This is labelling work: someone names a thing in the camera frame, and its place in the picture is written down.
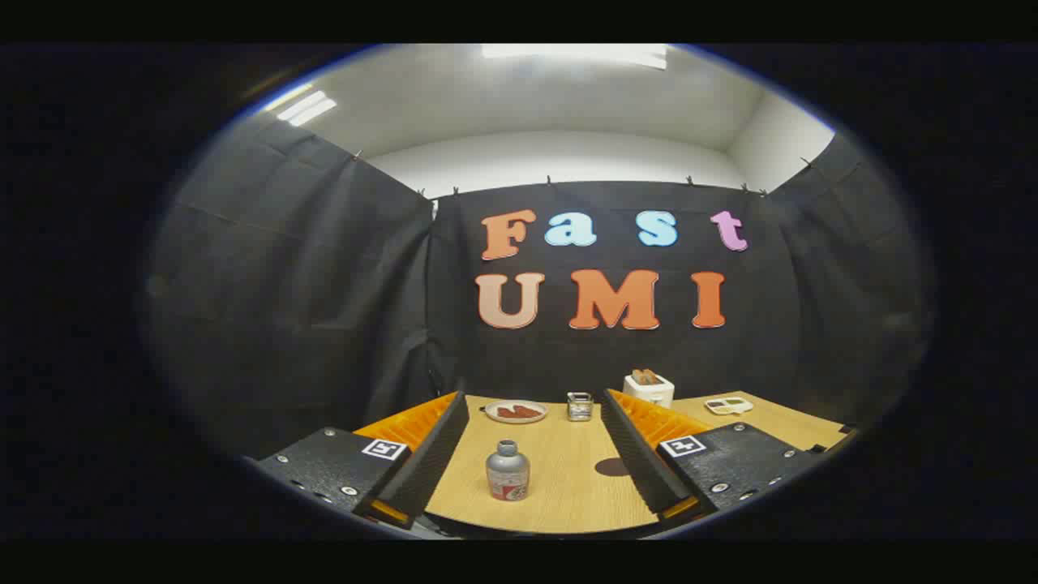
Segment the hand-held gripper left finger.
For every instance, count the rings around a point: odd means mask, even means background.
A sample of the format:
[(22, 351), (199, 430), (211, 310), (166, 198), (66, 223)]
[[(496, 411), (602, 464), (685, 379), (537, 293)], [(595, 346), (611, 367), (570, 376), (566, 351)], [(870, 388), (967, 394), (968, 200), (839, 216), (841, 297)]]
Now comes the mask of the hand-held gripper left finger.
[(425, 515), (469, 421), (465, 394), (453, 392), (357, 430), (323, 427), (255, 468), (340, 515), (408, 530)]

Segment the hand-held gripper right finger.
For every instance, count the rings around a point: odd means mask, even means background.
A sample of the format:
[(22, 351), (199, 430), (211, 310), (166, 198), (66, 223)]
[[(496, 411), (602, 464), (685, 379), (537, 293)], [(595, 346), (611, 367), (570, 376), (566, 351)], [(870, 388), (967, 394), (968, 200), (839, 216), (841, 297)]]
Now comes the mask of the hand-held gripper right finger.
[(709, 429), (614, 389), (600, 404), (620, 460), (664, 527), (739, 508), (824, 458), (822, 449), (797, 448), (743, 421)]

